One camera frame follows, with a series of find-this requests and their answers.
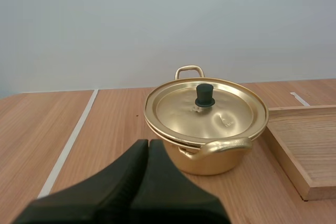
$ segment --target black object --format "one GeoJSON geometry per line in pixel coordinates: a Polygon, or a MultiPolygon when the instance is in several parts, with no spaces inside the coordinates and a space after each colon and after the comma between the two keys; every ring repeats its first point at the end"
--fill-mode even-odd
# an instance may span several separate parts
{"type": "Polygon", "coordinates": [[[208,83],[200,84],[196,87],[197,98],[195,103],[199,107],[210,107],[215,104],[215,99],[212,98],[214,86],[208,83]]]}
{"type": "Polygon", "coordinates": [[[230,223],[219,199],[176,169],[161,140],[151,141],[147,169],[130,216],[132,223],[230,223]]]}
{"type": "Polygon", "coordinates": [[[161,140],[138,140],[68,189],[32,201],[13,224],[230,223],[220,201],[185,178],[161,140]]]}

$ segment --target white wall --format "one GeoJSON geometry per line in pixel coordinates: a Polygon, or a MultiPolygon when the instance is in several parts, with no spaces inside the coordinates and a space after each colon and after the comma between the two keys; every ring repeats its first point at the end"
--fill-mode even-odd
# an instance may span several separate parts
{"type": "Polygon", "coordinates": [[[335,0],[0,0],[0,90],[335,78],[335,0]]]}

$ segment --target wooden table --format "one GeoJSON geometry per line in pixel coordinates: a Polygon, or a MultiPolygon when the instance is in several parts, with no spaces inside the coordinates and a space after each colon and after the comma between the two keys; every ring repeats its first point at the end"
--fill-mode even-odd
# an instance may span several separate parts
{"type": "MultiPolygon", "coordinates": [[[[249,83],[267,105],[336,104],[336,80],[249,83]]],[[[137,139],[156,136],[143,117],[151,88],[100,90],[54,183],[56,192],[100,171],[137,139]]],[[[0,223],[40,193],[93,91],[18,94],[0,100],[0,223]]],[[[336,223],[336,200],[302,201],[261,138],[235,169],[186,176],[217,195],[233,223],[336,223]]]]}

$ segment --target lid handle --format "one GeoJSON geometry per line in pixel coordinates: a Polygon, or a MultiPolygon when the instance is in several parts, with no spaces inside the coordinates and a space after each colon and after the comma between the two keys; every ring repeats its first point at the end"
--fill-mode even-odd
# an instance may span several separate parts
{"type": "Polygon", "coordinates": [[[211,107],[215,104],[215,99],[212,98],[214,86],[208,83],[200,84],[196,87],[197,99],[195,104],[199,107],[211,107]]]}
{"type": "Polygon", "coordinates": [[[199,67],[199,66],[193,66],[193,65],[190,65],[190,66],[184,66],[184,67],[180,67],[177,71],[176,71],[176,74],[175,74],[175,80],[178,80],[180,78],[180,73],[182,71],[187,71],[187,70],[196,70],[200,77],[204,77],[204,72],[203,70],[199,67]]]}

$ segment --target pot handle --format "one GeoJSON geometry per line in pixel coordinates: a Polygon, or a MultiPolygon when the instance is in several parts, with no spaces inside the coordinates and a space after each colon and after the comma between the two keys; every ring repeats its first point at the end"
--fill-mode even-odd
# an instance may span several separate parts
{"type": "Polygon", "coordinates": [[[203,145],[199,152],[192,153],[187,151],[184,148],[179,147],[179,151],[184,156],[188,157],[191,160],[198,160],[209,156],[214,153],[231,151],[231,150],[240,150],[240,151],[248,151],[252,148],[252,141],[248,137],[234,138],[231,140],[218,140],[207,143],[203,145]]]}
{"type": "Polygon", "coordinates": [[[190,66],[184,66],[184,67],[180,67],[177,71],[176,71],[176,74],[175,74],[175,80],[178,80],[180,78],[180,73],[182,71],[187,71],[187,70],[196,70],[200,77],[204,77],[204,72],[203,70],[199,67],[199,66],[193,66],[193,65],[190,65],[190,66]]]}

